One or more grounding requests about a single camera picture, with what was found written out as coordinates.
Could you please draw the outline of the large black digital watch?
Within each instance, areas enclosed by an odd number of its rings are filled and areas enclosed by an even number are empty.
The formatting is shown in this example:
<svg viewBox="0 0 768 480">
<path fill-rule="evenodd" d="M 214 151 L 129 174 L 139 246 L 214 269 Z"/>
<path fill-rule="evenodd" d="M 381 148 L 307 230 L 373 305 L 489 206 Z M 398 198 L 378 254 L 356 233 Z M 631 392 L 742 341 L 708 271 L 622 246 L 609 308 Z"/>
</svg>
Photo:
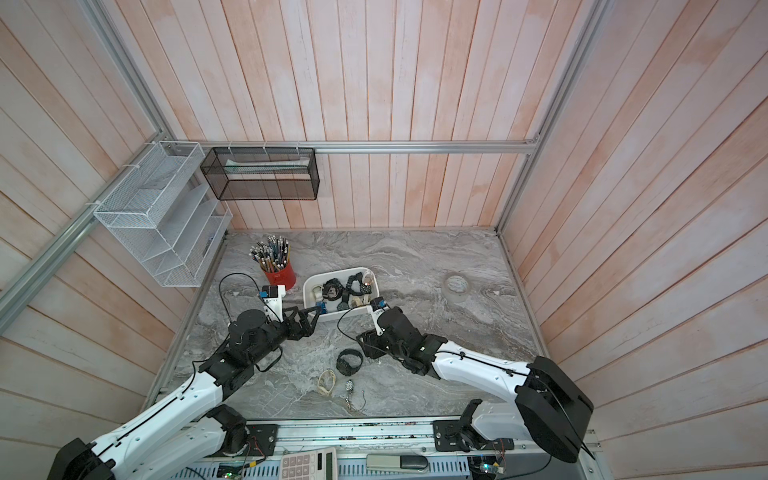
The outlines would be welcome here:
<svg viewBox="0 0 768 480">
<path fill-rule="evenodd" d="M 344 349 L 336 358 L 336 369 L 343 376 L 351 377 L 361 369 L 364 359 L 360 350 Z"/>
</svg>

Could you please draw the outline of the black chunky watch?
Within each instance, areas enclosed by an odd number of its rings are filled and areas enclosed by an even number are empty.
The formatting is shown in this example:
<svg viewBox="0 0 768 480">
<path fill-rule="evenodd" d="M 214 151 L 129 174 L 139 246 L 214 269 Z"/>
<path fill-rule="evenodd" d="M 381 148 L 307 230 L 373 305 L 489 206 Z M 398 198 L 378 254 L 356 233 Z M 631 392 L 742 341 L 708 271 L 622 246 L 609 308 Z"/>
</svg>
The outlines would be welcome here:
<svg viewBox="0 0 768 480">
<path fill-rule="evenodd" d="M 346 291 L 353 296 L 363 296 L 366 294 L 363 276 L 361 274 L 352 275 L 347 279 Z"/>
<path fill-rule="evenodd" d="M 336 301 L 342 298 L 344 290 L 344 285 L 337 278 L 332 278 L 323 284 L 322 297 L 327 301 Z"/>
</svg>

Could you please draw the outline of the silver chain pocket watch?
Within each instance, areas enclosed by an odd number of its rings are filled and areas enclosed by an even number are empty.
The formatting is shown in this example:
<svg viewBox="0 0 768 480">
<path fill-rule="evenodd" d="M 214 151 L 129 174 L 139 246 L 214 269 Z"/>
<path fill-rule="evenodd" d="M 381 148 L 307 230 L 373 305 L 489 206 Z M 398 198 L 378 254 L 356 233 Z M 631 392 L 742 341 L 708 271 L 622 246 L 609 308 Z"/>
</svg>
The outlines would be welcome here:
<svg viewBox="0 0 768 480">
<path fill-rule="evenodd" d="M 354 383 L 354 381 L 352 379 L 348 379 L 345 382 L 345 404 L 346 404 L 346 409 L 349 412 L 351 412 L 353 414 L 358 414 L 358 413 L 361 413 L 363 411 L 363 409 L 365 408 L 365 406 L 367 404 L 367 399 L 365 397 L 365 392 L 362 391 L 359 394 L 359 397 L 360 397 L 360 402 L 359 402 L 358 405 L 356 405 L 354 403 L 354 400 L 356 399 L 355 383 Z"/>
</svg>

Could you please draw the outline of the silver rose gold watch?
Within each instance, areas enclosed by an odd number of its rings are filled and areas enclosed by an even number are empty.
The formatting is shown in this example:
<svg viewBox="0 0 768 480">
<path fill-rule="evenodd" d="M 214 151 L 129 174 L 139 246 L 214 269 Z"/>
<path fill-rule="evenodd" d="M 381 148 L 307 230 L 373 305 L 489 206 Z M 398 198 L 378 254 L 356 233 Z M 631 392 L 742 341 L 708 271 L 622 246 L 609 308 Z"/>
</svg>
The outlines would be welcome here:
<svg viewBox="0 0 768 480">
<path fill-rule="evenodd" d="M 373 287 L 374 285 L 374 274 L 372 271 L 366 271 L 363 275 L 363 284 L 366 287 Z"/>
</svg>

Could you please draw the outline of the black analog watch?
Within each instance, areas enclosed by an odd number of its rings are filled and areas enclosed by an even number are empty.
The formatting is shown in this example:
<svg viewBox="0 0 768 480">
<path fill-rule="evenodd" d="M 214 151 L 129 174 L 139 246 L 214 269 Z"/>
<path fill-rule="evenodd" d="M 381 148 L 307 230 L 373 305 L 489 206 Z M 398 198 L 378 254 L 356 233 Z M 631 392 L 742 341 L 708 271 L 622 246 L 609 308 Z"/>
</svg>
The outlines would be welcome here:
<svg viewBox="0 0 768 480">
<path fill-rule="evenodd" d="M 349 306 L 350 297 L 351 295 L 348 292 L 345 292 L 341 296 L 340 301 L 336 306 L 338 311 L 345 311 L 350 309 L 350 306 Z"/>
</svg>

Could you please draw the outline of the black watch green dial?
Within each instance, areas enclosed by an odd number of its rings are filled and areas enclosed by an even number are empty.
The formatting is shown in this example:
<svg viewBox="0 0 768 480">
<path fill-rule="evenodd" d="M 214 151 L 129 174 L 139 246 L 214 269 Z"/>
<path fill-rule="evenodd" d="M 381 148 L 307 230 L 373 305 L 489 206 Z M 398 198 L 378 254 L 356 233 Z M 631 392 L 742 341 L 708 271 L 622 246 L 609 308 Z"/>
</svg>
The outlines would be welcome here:
<svg viewBox="0 0 768 480">
<path fill-rule="evenodd" d="M 372 277 L 369 273 L 358 272 L 354 280 L 359 286 L 356 293 L 357 296 L 366 297 L 372 294 Z"/>
</svg>

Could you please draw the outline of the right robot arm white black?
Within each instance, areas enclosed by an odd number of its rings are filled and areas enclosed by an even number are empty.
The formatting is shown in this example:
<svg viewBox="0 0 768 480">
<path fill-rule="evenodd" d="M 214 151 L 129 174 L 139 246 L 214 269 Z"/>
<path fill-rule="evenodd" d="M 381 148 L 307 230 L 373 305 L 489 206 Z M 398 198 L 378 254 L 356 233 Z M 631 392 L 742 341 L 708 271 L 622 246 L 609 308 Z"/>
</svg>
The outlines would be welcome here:
<svg viewBox="0 0 768 480">
<path fill-rule="evenodd" d="M 358 335 L 356 342 L 366 356 L 387 355 L 413 374 L 466 384 L 500 400 L 467 405 L 459 428 L 461 449 L 477 449 L 498 439 L 526 439 L 566 463 L 575 463 L 588 450 L 584 437 L 594 405 L 551 359 L 504 360 L 423 334 L 400 308 L 381 299 L 364 311 L 373 328 Z"/>
</svg>

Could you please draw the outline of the white storage box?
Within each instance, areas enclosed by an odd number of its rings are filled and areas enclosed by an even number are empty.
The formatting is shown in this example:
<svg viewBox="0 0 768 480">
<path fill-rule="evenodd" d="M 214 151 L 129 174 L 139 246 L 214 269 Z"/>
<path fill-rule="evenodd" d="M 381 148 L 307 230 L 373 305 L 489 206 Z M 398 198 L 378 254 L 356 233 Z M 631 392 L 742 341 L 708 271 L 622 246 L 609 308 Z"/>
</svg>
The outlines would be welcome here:
<svg viewBox="0 0 768 480">
<path fill-rule="evenodd" d="M 318 285 L 323 286 L 323 284 L 325 282 L 327 282 L 328 280 L 330 280 L 332 278 L 337 278 L 345 286 L 346 283 L 347 283 L 347 279 L 350 276 L 356 275 L 358 272 L 364 272 L 365 273 L 366 271 L 372 271 L 372 270 L 367 268 L 367 267 L 352 267 L 352 268 L 336 270 L 336 271 L 331 271 L 331 272 L 326 272 L 326 273 L 320 273 L 320 274 L 316 274 L 316 275 L 310 276 L 304 282 L 303 287 L 302 287 L 302 296 L 303 296 L 304 308 L 310 308 L 310 307 L 316 306 L 317 302 L 314 301 L 314 298 L 312 296 L 312 289 L 315 286 L 318 286 Z M 368 296 L 369 302 L 373 298 L 380 296 L 379 285 L 378 285 L 378 282 L 377 282 L 375 274 L 374 274 L 374 278 L 375 278 L 375 280 L 374 280 L 374 285 L 372 287 L 372 294 L 370 296 Z M 326 303 L 328 313 L 325 314 L 325 315 L 320 315 L 319 316 L 319 321 L 320 322 L 337 321 L 345 313 L 345 311 L 338 311 L 337 310 L 336 306 L 339 303 L 339 301 L 340 301 L 340 299 L 336 300 L 336 301 L 327 301 L 327 300 L 323 300 L 322 301 L 322 302 Z"/>
</svg>

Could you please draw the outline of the red pencil cup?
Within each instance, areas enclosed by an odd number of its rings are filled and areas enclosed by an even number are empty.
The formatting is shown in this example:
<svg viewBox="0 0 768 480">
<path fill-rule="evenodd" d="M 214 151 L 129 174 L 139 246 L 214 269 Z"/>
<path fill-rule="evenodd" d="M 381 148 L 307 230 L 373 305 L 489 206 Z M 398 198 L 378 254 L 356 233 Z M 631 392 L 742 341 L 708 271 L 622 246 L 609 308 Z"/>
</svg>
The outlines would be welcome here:
<svg viewBox="0 0 768 480">
<path fill-rule="evenodd" d="M 264 264 L 262 270 L 270 285 L 284 286 L 286 290 L 291 290 L 297 282 L 297 277 L 290 261 L 279 264 Z"/>
</svg>

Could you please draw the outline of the clear tape roll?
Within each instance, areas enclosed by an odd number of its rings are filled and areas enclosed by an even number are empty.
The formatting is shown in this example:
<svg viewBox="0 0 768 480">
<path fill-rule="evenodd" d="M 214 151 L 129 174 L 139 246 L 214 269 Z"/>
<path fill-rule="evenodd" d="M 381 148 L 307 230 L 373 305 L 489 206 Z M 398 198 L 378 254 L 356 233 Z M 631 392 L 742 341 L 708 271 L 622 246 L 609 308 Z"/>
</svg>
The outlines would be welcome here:
<svg viewBox="0 0 768 480">
<path fill-rule="evenodd" d="M 443 289 L 446 294 L 465 297 L 471 291 L 471 283 L 463 275 L 454 273 L 444 278 Z"/>
</svg>

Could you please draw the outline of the grey black stapler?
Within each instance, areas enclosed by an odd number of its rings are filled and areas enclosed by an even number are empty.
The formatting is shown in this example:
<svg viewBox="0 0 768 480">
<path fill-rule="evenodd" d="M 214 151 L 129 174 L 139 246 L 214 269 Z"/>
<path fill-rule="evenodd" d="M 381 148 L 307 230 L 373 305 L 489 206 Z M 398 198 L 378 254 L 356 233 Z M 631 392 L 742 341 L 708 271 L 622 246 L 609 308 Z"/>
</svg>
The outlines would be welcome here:
<svg viewBox="0 0 768 480">
<path fill-rule="evenodd" d="M 377 472 L 426 473 L 429 460 L 422 455 L 368 454 L 366 469 Z"/>
</svg>

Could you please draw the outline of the aluminium front frame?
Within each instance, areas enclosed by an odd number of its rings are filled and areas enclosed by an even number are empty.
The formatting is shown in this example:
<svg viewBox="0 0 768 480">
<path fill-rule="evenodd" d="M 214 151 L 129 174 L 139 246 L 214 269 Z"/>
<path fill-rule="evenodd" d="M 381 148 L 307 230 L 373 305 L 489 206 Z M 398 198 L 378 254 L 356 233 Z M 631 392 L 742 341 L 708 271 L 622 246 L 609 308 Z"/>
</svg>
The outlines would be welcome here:
<svg viewBox="0 0 768 480">
<path fill-rule="evenodd" d="M 116 479 L 166 479 L 208 457 L 240 461 L 248 468 L 263 459 L 329 447 L 357 456 L 407 455 L 419 447 L 437 452 L 432 422 L 427 418 L 288 421 L 277 424 L 278 438 L 270 457 L 209 456 L 222 445 L 225 429 L 267 423 L 248 422 L 225 404 L 195 420 L 182 415 L 177 405 L 156 406 L 87 444 L 86 450 Z"/>
</svg>

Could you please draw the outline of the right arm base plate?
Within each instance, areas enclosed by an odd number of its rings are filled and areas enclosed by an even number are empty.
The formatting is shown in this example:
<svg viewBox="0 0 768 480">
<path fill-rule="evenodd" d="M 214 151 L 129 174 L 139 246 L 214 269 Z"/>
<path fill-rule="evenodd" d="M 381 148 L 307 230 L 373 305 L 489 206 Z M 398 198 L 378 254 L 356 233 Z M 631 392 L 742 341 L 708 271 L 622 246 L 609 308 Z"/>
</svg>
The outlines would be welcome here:
<svg viewBox="0 0 768 480">
<path fill-rule="evenodd" d="M 473 427 L 461 420 L 432 422 L 434 446 L 438 452 L 495 451 L 503 453 L 514 449 L 512 439 L 487 440 Z"/>
</svg>

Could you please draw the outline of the aluminium rail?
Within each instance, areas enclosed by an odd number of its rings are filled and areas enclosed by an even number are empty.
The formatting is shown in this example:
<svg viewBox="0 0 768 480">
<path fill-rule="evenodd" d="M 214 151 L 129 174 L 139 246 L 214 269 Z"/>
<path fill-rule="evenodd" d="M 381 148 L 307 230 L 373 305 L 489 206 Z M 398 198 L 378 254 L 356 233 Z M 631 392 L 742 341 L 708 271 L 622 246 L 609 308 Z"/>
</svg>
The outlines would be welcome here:
<svg viewBox="0 0 768 480">
<path fill-rule="evenodd" d="M 198 141 L 211 148 L 253 148 L 266 151 L 313 150 L 316 154 L 529 154 L 538 143 L 532 140 L 478 141 Z"/>
<path fill-rule="evenodd" d="M 1 333 L 4 333 L 17 320 L 22 311 L 90 235 L 98 223 L 95 212 L 99 206 L 127 178 L 130 171 L 138 167 L 139 161 L 156 144 L 168 138 L 168 133 L 161 132 L 147 140 L 38 255 L 12 279 L 1 293 Z"/>
</svg>

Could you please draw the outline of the aluminium rail left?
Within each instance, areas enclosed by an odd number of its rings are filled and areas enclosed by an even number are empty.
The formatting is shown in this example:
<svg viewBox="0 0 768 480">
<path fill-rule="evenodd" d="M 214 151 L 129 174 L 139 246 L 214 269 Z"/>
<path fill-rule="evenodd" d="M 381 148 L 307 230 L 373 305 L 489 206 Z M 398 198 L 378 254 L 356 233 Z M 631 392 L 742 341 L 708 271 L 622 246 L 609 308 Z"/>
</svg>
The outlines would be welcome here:
<svg viewBox="0 0 768 480">
<path fill-rule="evenodd" d="M 1 293 L 1 333 L 4 333 L 17 320 L 22 311 L 90 235 L 98 223 L 95 212 L 99 206 L 127 178 L 130 171 L 138 167 L 139 161 L 156 144 L 168 138 L 168 133 L 161 132 L 147 140 L 38 255 L 12 279 Z"/>
</svg>

